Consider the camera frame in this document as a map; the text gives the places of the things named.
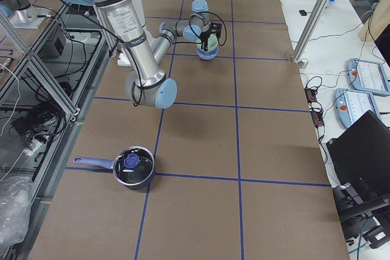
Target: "blue pot handle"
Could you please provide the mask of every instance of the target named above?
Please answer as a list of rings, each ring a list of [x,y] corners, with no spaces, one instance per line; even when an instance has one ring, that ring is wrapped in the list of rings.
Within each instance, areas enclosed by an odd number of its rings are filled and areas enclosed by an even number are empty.
[[[73,158],[74,164],[89,164],[91,166],[100,166],[105,167],[106,169],[112,170],[114,162],[110,160],[105,160],[103,158],[88,158],[85,156],[77,156]]]

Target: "label sticker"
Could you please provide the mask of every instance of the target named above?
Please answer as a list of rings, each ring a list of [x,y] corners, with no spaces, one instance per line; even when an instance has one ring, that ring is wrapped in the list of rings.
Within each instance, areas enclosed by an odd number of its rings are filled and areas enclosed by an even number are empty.
[[[135,16],[131,10],[115,15],[107,15],[107,17],[119,36],[127,35],[130,31],[138,27]]]
[[[375,236],[375,238],[377,239],[377,241],[379,241],[380,239],[383,239],[384,237],[386,237],[385,233],[382,232],[382,233],[379,233]]]

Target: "saucepan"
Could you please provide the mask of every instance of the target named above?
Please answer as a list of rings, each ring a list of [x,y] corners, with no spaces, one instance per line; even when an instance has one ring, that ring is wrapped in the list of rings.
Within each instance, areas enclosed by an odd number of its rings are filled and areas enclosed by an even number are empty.
[[[146,187],[155,174],[153,154],[141,146],[132,146],[123,150],[114,161],[77,156],[73,158],[73,163],[111,169],[116,181],[131,190]]]

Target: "large robotic arm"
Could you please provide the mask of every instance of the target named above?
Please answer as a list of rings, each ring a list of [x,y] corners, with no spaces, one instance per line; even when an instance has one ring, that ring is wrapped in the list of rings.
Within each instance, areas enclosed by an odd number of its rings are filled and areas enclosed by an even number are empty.
[[[133,0],[64,0],[75,4],[94,6],[101,23],[108,21],[107,27],[113,30],[121,42],[127,58],[133,65],[133,71],[126,81],[126,93],[136,105],[148,105],[157,108],[169,108],[175,101],[177,85],[173,79],[167,79],[161,59],[175,42],[177,37],[201,43],[201,51],[208,51],[208,38],[212,33],[221,32],[220,25],[209,21],[207,3],[198,0],[193,4],[194,13],[189,20],[163,23],[160,34],[152,43],[138,19]]]
[[[6,17],[11,17],[15,12],[22,23],[31,23],[38,16],[29,0],[0,0],[0,12]]]

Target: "plastic bag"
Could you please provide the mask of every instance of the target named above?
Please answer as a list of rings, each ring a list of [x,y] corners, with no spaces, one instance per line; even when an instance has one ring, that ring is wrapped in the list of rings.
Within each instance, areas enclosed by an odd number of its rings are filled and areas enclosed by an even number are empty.
[[[31,178],[0,181],[0,251],[24,240],[29,229]]]

